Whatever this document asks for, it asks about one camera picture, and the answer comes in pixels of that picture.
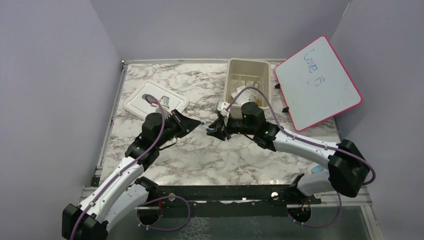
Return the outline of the small clear zip bag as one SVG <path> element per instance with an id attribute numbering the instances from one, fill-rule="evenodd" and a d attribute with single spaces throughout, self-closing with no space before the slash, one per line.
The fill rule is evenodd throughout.
<path id="1" fill-rule="evenodd" d="M 254 102 L 256 100 L 255 94 L 252 93 L 251 89 L 246 87 L 238 87 L 236 92 L 231 94 L 234 104 L 243 105 L 247 102 Z"/>

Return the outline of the metal crucible tongs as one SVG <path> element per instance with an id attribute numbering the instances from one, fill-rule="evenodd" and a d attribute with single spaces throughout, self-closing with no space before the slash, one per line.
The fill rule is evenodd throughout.
<path id="1" fill-rule="evenodd" d="M 261 88 L 261 82 L 259 80 L 245 80 L 244 85 L 246 87 L 254 87 L 257 89 Z"/>

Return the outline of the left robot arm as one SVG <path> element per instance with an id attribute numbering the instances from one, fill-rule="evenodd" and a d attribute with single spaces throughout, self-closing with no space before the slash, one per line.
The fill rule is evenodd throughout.
<path id="1" fill-rule="evenodd" d="M 129 145 L 108 178 L 77 205 L 62 212 L 61 235 L 66 240 L 105 240 L 109 231 L 135 207 L 157 200 L 157 184 L 142 174 L 159 157 L 160 148 L 173 138 L 183 138 L 201 121 L 172 110 L 163 117 L 146 116 L 141 133 Z"/>

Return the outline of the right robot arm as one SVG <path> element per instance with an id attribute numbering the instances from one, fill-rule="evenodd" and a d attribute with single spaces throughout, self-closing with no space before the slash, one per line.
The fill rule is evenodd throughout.
<path id="1" fill-rule="evenodd" d="M 308 196 L 331 191 L 355 198 L 365 185 L 371 168 L 352 141 L 320 141 L 280 129 L 266 119 L 264 110 L 255 102 L 242 105 L 241 118 L 234 118 L 227 106 L 226 102 L 221 104 L 208 136 L 225 141 L 233 134 L 251 135 L 252 141 L 263 149 L 296 155 L 324 167 L 319 173 L 296 177 L 288 190 L 292 202 L 300 204 Z"/>

